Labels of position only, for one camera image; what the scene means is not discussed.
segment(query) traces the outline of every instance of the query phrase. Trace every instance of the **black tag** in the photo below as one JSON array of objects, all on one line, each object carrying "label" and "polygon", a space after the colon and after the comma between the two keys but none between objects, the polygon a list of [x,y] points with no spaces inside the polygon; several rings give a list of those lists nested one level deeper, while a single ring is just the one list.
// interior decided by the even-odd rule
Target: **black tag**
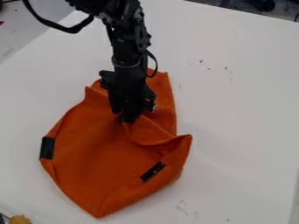
[{"label": "black tag", "polygon": [[55,139],[51,137],[43,137],[40,149],[39,159],[53,159],[55,148]]},{"label": "black tag", "polygon": [[149,171],[144,173],[140,178],[143,180],[143,182],[146,182],[152,177],[154,177],[156,174],[158,174],[165,166],[166,164],[159,162],[155,164],[152,168],[150,168]]}]

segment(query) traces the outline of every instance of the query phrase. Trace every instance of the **orange fabric bag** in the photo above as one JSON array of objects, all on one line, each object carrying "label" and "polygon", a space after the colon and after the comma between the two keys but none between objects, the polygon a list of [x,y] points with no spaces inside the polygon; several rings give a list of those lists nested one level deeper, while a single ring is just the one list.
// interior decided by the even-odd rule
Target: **orange fabric bag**
[{"label": "orange fabric bag", "polygon": [[133,123],[121,122],[100,81],[86,87],[84,101],[71,108],[43,138],[40,161],[61,190],[100,218],[178,179],[191,136],[177,136],[168,74],[148,84],[157,110]]}]

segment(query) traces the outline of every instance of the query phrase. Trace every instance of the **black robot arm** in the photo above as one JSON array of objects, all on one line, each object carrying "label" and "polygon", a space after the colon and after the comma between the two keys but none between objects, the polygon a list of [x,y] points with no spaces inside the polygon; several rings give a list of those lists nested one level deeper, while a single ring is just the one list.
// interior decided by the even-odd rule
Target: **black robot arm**
[{"label": "black robot arm", "polygon": [[[157,62],[147,50],[151,35],[145,27],[143,8],[138,0],[66,0],[76,10],[89,14],[87,19],[71,28],[41,18],[28,0],[23,1],[38,21],[64,32],[79,32],[94,17],[100,18],[107,28],[114,53],[115,70],[100,71],[101,86],[108,91],[112,111],[122,113],[122,120],[132,123],[144,109],[155,110],[156,95],[146,84],[146,79],[155,76]],[[156,62],[156,70],[150,75],[149,57]]]}]

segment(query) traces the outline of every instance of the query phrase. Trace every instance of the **cable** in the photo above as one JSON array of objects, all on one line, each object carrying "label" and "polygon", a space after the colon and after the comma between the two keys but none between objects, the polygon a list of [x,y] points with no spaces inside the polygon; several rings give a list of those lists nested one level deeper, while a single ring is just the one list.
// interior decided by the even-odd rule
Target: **cable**
[{"label": "cable", "polygon": [[299,13],[297,13],[297,15],[294,18],[294,22],[297,22],[297,19],[299,18]]},{"label": "cable", "polygon": [[18,1],[20,0],[8,0],[8,1],[4,1],[3,4],[18,2]]},{"label": "cable", "polygon": [[0,213],[0,224],[5,224],[5,222],[4,222],[4,218],[3,218],[3,216],[2,216],[1,213]]}]

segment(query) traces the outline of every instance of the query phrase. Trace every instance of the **table surface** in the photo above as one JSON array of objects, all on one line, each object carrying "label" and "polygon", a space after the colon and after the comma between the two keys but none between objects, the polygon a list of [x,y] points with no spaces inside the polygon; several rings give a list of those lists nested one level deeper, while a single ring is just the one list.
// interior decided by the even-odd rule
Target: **table surface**
[{"label": "table surface", "polygon": [[[100,20],[49,30],[0,66],[0,200],[34,223],[288,223],[299,166],[299,26],[181,0],[142,0],[151,51],[194,136],[174,185],[104,219],[74,205],[38,161],[41,137],[112,69]],[[72,25],[86,15],[61,21]]]}]

